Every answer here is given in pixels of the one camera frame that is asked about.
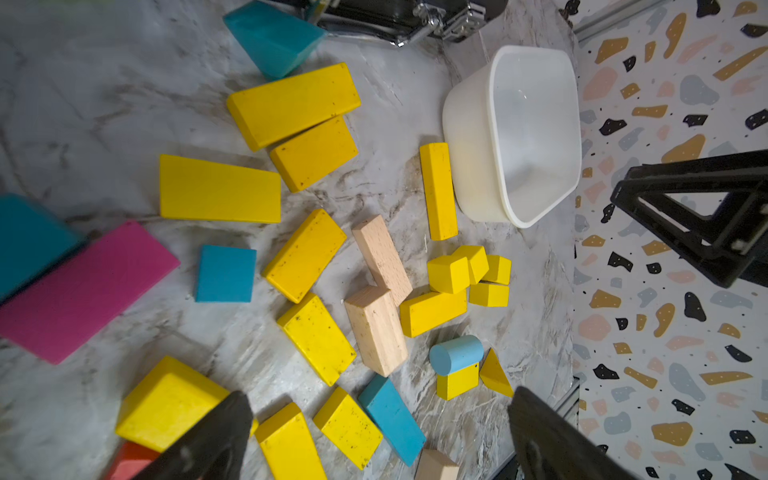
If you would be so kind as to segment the white plastic bin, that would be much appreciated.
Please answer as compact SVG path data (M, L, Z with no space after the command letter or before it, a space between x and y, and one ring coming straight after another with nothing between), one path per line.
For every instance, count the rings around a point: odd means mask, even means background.
M501 47L451 89L442 124L455 197L472 221L529 228L578 184L577 82L561 50Z

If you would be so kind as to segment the long yellow block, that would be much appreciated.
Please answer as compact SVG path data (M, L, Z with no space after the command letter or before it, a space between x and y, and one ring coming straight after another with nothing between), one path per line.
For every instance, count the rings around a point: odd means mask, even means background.
M442 241L458 235L450 151L447 143L429 143L419 149L430 236Z
M414 338L443 325L468 310L467 292L430 292L404 301L400 305L403 334Z
M296 403L261 423L256 439L277 480L326 479L313 437Z

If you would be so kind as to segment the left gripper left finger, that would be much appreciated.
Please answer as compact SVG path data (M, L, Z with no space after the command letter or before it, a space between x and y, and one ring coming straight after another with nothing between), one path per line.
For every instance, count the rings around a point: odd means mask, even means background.
M247 395L234 391L136 477L238 479L253 420Z

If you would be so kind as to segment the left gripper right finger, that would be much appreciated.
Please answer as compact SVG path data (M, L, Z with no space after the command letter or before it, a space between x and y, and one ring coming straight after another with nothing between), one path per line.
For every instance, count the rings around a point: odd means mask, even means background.
M519 387L508 408L518 464L526 479L632 479L534 392Z

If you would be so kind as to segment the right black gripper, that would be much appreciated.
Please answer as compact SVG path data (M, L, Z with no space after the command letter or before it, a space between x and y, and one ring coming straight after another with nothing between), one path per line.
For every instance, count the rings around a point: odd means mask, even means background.
M704 215L674 194L722 194ZM767 285L767 151L629 169L611 201L717 286Z

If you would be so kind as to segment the yellow slanted block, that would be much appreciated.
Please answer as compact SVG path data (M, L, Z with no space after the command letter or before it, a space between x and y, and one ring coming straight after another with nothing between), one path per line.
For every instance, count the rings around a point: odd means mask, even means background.
M123 400L115 433L162 453L229 394L193 368L166 356Z

